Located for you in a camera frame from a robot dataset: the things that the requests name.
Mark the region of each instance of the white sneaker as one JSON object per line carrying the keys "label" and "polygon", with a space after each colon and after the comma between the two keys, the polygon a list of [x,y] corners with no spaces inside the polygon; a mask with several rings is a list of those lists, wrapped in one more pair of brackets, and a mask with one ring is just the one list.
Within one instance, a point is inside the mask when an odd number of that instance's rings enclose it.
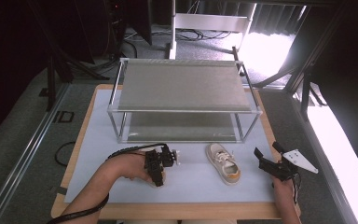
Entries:
{"label": "white sneaker", "polygon": [[227,185],[236,184],[241,177],[241,170],[234,160],[220,144],[213,143],[206,148],[206,156],[219,172],[223,182]]}

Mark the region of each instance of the table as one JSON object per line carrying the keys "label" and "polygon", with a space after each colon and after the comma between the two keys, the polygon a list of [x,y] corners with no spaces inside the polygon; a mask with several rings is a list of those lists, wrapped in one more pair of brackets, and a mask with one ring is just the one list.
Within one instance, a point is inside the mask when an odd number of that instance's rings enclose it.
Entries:
{"label": "table", "polygon": [[[80,129],[76,145],[64,174],[61,187],[67,189],[74,173],[79,150],[89,125],[90,116],[97,90],[112,90],[113,85],[99,85],[89,104],[86,117]],[[263,109],[258,92],[256,97]],[[274,142],[274,135],[266,113],[260,117],[268,144]],[[280,154],[271,149],[275,160]],[[68,203],[64,202],[64,195],[58,194],[53,204],[51,215],[59,216]],[[102,210],[100,219],[275,219],[280,215],[274,203],[109,203]]]}

